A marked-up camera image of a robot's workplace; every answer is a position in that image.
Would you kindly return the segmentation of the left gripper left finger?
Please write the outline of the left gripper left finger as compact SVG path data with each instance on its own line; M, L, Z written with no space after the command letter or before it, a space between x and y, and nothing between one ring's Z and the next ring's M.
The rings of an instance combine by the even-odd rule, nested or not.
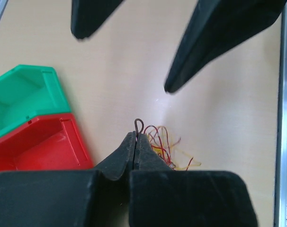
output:
M136 135L94 169L0 172L0 227L87 227L101 173L118 179L131 166Z

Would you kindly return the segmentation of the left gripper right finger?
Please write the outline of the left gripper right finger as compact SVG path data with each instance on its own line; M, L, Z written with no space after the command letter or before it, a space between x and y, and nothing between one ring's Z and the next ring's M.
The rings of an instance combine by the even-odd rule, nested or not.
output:
M247 186L229 171L174 171L137 139L130 173L132 227L256 227Z

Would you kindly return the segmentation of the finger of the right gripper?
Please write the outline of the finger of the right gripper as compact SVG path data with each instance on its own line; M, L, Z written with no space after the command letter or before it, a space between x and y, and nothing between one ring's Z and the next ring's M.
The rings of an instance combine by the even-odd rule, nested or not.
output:
M215 58L273 25L284 0L199 0L164 84L175 93Z
M72 35L76 39L89 38L122 2L122 0L72 0Z

